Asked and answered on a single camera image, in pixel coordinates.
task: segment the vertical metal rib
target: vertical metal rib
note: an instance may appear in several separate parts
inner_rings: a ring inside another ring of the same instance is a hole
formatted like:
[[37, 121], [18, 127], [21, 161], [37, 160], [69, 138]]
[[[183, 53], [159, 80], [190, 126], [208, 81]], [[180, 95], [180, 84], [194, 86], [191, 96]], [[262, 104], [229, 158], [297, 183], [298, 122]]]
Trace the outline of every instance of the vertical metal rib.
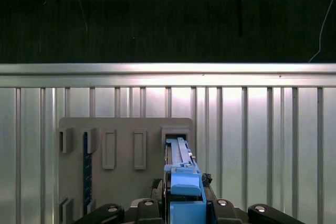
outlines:
[[267, 204], [273, 205], [273, 89], [267, 89]]
[[193, 122], [195, 122], [194, 136], [196, 137], [197, 136], [197, 126], [196, 126], [196, 121], [197, 121], [197, 93], [196, 93], [196, 88], [195, 87], [191, 88], [191, 117], [192, 117]]
[[317, 220], [318, 224], [323, 224], [324, 219], [324, 187], [323, 187], [323, 88], [318, 88], [317, 99]]
[[280, 187], [280, 211], [285, 212], [285, 90], [280, 89], [280, 177], [281, 177], [281, 187]]
[[217, 149], [217, 162], [218, 162], [218, 192], [219, 196], [222, 198], [223, 196], [223, 89], [218, 88], [217, 89], [217, 142], [218, 142], [218, 149]]
[[96, 116], [96, 90], [90, 88], [90, 117]]
[[146, 88], [140, 88], [140, 117], [146, 117]]
[[21, 89], [16, 89], [16, 174], [15, 174], [15, 223], [21, 223]]
[[292, 214], [294, 218], [298, 217], [298, 203], [299, 203], [299, 177], [298, 177], [298, 166], [299, 166], [299, 119], [298, 119], [298, 109], [299, 109], [299, 99], [298, 99], [298, 89], [293, 88], [293, 119], [292, 119], [292, 133], [293, 133], [293, 167], [292, 167]]
[[205, 172], [209, 172], [209, 88], [205, 88]]
[[128, 96], [128, 98], [129, 98], [129, 106], [128, 106], [128, 110], [129, 110], [129, 113], [128, 113], [128, 115], [129, 115], [129, 117], [130, 118], [132, 118], [132, 117], [134, 117], [133, 116], [133, 88], [129, 88], [129, 96]]
[[64, 116], [70, 116], [70, 88], [65, 88]]
[[120, 88], [116, 88], [114, 90], [114, 117], [119, 118], [120, 117]]
[[46, 139], [45, 139], [45, 120], [46, 120], [46, 89], [40, 90], [40, 224], [45, 223], [45, 194], [46, 194]]
[[242, 181], [241, 181], [241, 201], [244, 207], [244, 210], [247, 210], [247, 185], [248, 185], [248, 90], [247, 88], [242, 89], [242, 133], [241, 133], [241, 139], [242, 139], [242, 149], [241, 149], [241, 171], [242, 171]]
[[166, 118], [172, 117], [172, 88], [166, 88], [165, 92], [165, 110]]

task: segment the rectangular slot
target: rectangular slot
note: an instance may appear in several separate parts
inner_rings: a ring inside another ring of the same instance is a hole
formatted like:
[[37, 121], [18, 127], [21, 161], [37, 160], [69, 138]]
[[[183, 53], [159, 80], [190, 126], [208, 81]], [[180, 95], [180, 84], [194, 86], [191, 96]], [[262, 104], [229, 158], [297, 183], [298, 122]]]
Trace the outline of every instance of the rectangular slot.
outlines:
[[59, 221], [62, 224], [72, 224], [73, 223], [73, 199], [66, 198], [60, 205], [59, 209]]
[[83, 134], [87, 134], [87, 151], [89, 154], [97, 150], [98, 128], [83, 129]]
[[73, 128], [59, 128], [59, 151], [62, 153], [69, 153], [73, 148]]
[[104, 131], [102, 137], [102, 166], [104, 169], [114, 169], [116, 166], [115, 149], [116, 131]]
[[146, 130], [134, 131], [134, 169], [146, 169]]
[[59, 132], [59, 151], [63, 152], [63, 131]]

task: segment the blue plastic part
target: blue plastic part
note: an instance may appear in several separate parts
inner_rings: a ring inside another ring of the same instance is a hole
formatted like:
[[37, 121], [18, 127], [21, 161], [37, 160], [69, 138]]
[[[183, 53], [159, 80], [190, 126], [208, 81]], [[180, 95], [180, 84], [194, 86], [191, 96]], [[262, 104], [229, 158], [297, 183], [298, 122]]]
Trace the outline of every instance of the blue plastic part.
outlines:
[[206, 199], [202, 183], [202, 174], [191, 158], [192, 153], [187, 141], [179, 137], [166, 140], [172, 148], [172, 164], [164, 166], [171, 173], [171, 194], [198, 196], [201, 200], [170, 202], [171, 224], [206, 223]]
[[198, 174], [172, 173], [171, 194], [184, 196], [200, 196]]

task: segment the dark ceiling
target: dark ceiling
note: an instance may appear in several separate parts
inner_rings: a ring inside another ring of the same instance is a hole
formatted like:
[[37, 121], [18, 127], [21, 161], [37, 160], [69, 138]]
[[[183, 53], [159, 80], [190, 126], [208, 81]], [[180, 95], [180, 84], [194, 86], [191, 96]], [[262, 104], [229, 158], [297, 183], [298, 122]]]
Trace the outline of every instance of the dark ceiling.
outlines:
[[0, 62], [308, 62], [330, 1], [242, 0], [239, 34], [237, 0], [0, 0]]

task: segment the screw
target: screw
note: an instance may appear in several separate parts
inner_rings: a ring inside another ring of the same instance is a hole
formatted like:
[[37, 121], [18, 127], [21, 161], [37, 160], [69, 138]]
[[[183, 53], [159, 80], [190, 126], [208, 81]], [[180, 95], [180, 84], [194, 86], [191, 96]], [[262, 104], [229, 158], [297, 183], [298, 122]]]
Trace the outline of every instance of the screw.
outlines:
[[153, 205], [153, 202], [150, 201], [150, 200], [148, 200], [148, 201], [145, 202], [145, 205], [146, 205], [146, 206], [151, 206], [151, 205]]
[[256, 206], [255, 208], [258, 212], [265, 212], [266, 211], [266, 209], [262, 206]]
[[226, 206], [227, 202], [225, 200], [219, 200], [218, 204], [220, 204], [221, 206]]
[[115, 212], [115, 211], [117, 211], [117, 208], [116, 208], [116, 207], [110, 207], [110, 208], [108, 209], [108, 212]]

